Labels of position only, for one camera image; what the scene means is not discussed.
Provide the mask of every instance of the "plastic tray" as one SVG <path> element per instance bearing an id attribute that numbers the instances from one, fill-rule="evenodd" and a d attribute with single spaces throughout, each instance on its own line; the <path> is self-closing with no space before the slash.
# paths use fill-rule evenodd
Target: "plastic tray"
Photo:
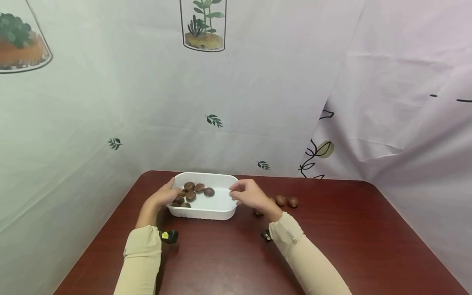
<path id="1" fill-rule="evenodd" d="M 215 190 L 213 197 L 206 197 L 203 193 L 197 194 L 191 208 L 172 207 L 167 205 L 172 215 L 176 217 L 227 220 L 233 217 L 236 211 L 236 201 L 229 196 L 229 187 L 237 182 L 232 175 L 185 172 L 176 176 L 173 187 L 183 188 L 186 182 L 203 183 L 205 187 Z"/>

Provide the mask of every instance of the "terrarium print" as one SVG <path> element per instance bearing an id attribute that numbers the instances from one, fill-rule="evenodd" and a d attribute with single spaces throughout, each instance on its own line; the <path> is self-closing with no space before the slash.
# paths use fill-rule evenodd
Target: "terrarium print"
<path id="1" fill-rule="evenodd" d="M 225 49 L 226 0 L 180 0 L 184 46 L 218 52 Z"/>
<path id="2" fill-rule="evenodd" d="M 51 59 L 51 51 L 28 2 L 3 0 L 0 8 L 0 74 L 34 70 Z"/>

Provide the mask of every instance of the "red-brown table surface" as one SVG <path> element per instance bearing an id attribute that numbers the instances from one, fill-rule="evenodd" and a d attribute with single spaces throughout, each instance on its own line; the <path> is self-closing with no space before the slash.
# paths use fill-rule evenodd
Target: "red-brown table surface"
<path id="1" fill-rule="evenodd" d="M 55 295 L 111 295 L 123 249 L 145 199 L 176 172 L 149 171 L 133 185 Z M 466 291 L 382 194 L 360 181 L 253 177 L 269 196 L 300 200 L 286 207 L 334 264 L 353 295 L 466 295 Z M 161 295 L 304 294 L 273 243 L 268 221 L 238 207 L 226 221 L 158 218 L 179 231 L 163 246 Z"/>

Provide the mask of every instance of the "arm sleeve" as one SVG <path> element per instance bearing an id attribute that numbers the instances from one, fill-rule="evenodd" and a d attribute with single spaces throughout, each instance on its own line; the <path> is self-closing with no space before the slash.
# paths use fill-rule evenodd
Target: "arm sleeve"
<path id="1" fill-rule="evenodd" d="M 308 295 L 351 295 L 341 275 L 303 234 L 296 220 L 284 212 L 269 224 L 270 236 Z"/>
<path id="2" fill-rule="evenodd" d="M 114 295 L 154 295 L 162 242 L 157 227 L 133 230 L 126 242 L 125 258 Z"/>

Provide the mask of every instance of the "fabric backdrop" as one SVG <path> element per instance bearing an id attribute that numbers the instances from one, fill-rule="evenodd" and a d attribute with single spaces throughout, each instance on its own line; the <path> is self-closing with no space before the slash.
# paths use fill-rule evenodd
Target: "fabric backdrop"
<path id="1" fill-rule="evenodd" d="M 175 170 L 371 182 L 472 292 L 471 2 L 192 4 L 0 0 L 41 37 L 2 22 L 0 290 L 50 295 Z"/>
<path id="2" fill-rule="evenodd" d="M 145 171 L 297 175 L 363 0 L 197 3 L 0 0 L 2 293 L 50 295 Z"/>
<path id="3" fill-rule="evenodd" d="M 373 183 L 472 294 L 471 12 L 366 1 L 299 176 Z"/>

